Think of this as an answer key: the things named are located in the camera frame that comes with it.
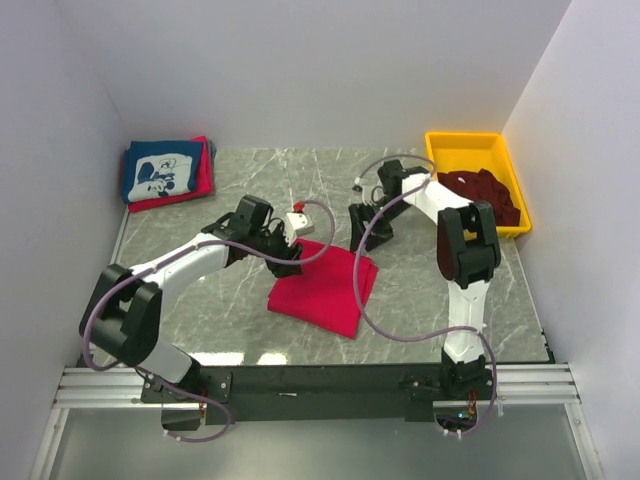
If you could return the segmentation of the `bright red t-shirt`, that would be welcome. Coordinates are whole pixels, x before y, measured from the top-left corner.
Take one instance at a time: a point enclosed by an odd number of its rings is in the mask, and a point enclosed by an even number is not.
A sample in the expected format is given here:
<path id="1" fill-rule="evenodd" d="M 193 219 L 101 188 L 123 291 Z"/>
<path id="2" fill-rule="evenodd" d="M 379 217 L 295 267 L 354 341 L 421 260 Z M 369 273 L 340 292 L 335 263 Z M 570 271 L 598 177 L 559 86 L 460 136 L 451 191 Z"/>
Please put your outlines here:
<path id="1" fill-rule="evenodd" d="M 353 253 L 330 247 L 318 260 L 304 264 L 300 275 L 277 280 L 267 309 L 354 339 L 360 322 L 353 289 L 354 261 Z"/>

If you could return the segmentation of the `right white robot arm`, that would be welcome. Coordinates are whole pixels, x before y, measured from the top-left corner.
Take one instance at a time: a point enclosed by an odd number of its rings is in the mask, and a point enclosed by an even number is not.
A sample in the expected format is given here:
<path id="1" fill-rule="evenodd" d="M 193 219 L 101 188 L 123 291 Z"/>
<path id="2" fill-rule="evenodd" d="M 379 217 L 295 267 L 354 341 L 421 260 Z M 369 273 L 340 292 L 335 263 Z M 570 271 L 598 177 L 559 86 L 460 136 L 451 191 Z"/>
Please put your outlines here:
<path id="1" fill-rule="evenodd" d="M 490 356 L 483 329 L 487 293 L 501 262 L 492 206 L 454 193 L 435 178 L 436 165 L 406 167 L 401 156 L 372 163 L 378 181 L 373 186 L 356 177 L 360 195 L 349 206 L 350 250 L 356 256 L 371 251 L 394 236 L 392 221 L 415 208 L 436 226 L 436 261 L 448 285 L 448 326 L 441 330 L 439 387 L 444 395 L 460 399 L 491 382 L 486 368 Z"/>

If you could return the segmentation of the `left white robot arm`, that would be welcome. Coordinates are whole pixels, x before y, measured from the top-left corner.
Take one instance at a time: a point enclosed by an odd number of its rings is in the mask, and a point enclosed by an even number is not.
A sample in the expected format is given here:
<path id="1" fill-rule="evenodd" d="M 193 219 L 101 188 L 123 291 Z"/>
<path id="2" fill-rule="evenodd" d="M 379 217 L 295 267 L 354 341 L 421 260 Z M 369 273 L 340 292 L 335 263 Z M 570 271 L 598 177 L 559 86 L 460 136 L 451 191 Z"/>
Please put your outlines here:
<path id="1" fill-rule="evenodd" d="M 106 267 L 79 326 L 83 354 L 97 346 L 119 363 L 159 376 L 179 402 L 203 393 L 200 363 L 160 337 L 163 307 L 196 280 L 248 255 L 265 256 L 277 278 L 301 274 L 297 240 L 313 231 L 312 220 L 301 205 L 281 218 L 272 213 L 269 202 L 245 195 L 185 245 L 135 267 Z"/>

